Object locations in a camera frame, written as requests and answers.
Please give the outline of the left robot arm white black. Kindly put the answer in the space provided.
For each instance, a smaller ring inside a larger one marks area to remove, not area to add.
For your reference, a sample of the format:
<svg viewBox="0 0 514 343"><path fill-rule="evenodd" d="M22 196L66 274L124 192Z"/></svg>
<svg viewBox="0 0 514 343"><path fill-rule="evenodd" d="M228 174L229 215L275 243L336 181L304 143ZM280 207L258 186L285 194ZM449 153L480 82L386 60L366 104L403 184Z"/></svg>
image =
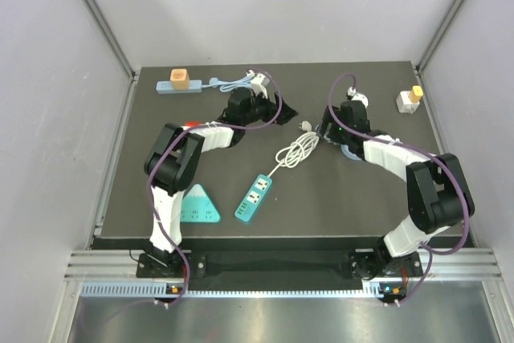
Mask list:
<svg viewBox="0 0 514 343"><path fill-rule="evenodd" d="M165 276L177 274L185 255L180 217L186 190L194 180L202 153L237 145L256 122L285 125L298 112L277 92L270 100L248 88L234 90L219 118L196 126L167 124L160 131L144 163L148 175L146 193L153 216L153 230L145 253Z"/></svg>

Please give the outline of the teal triangular socket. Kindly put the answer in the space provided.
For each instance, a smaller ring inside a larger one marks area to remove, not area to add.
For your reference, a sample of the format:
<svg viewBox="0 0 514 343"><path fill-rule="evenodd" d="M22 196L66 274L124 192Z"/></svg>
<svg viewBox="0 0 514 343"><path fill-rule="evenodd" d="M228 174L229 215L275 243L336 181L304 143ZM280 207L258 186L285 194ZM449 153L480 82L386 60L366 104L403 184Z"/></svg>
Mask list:
<svg viewBox="0 0 514 343"><path fill-rule="evenodd" d="M221 215L200 184L195 184L182 200L182 223L219 223Z"/></svg>

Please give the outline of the red cube plug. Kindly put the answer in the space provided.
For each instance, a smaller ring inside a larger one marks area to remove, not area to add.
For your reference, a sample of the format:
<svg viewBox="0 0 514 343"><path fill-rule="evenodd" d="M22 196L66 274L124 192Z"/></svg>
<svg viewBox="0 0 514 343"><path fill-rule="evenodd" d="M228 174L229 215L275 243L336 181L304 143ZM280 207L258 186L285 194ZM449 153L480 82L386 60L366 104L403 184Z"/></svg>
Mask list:
<svg viewBox="0 0 514 343"><path fill-rule="evenodd" d="M201 124L202 124L202 122L200 122L200 121L188 121L188 122L185 123L185 126L186 127L196 127L196 126L199 126Z"/></svg>

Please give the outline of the teal power strip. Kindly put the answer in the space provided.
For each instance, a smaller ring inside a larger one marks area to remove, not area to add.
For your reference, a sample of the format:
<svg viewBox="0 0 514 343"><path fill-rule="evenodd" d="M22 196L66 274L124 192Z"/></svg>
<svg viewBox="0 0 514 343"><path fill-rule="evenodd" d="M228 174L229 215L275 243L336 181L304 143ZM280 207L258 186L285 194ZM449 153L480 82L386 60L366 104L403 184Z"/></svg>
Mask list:
<svg viewBox="0 0 514 343"><path fill-rule="evenodd" d="M244 223L249 223L266 198L271 186L271 178L260 174L240 202L235 211L235 217Z"/></svg>

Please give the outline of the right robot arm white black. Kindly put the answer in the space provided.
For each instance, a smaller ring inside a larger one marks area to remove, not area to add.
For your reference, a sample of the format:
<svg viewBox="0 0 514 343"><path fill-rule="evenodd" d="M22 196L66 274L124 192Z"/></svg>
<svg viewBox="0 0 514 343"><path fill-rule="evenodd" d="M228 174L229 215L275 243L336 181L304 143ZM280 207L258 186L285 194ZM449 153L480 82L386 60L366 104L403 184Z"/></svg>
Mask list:
<svg viewBox="0 0 514 343"><path fill-rule="evenodd" d="M406 184L407 216L377 241L370 258L357 261L366 277L395 274L406 257L457 223L469 230L475 203L454 154L428 153L382 130L372 129L367 108L359 100L329 105L317 134L341 146L357 160L380 166Z"/></svg>

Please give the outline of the round light blue socket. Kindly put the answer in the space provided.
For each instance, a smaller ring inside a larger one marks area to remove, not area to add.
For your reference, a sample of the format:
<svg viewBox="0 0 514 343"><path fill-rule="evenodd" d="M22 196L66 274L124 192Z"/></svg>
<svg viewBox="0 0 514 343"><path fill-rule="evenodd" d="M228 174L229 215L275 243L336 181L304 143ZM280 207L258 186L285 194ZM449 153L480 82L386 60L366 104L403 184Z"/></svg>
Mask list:
<svg viewBox="0 0 514 343"><path fill-rule="evenodd" d="M341 145L341 152L350 160L360 161L361 159L349 150L347 145Z"/></svg>

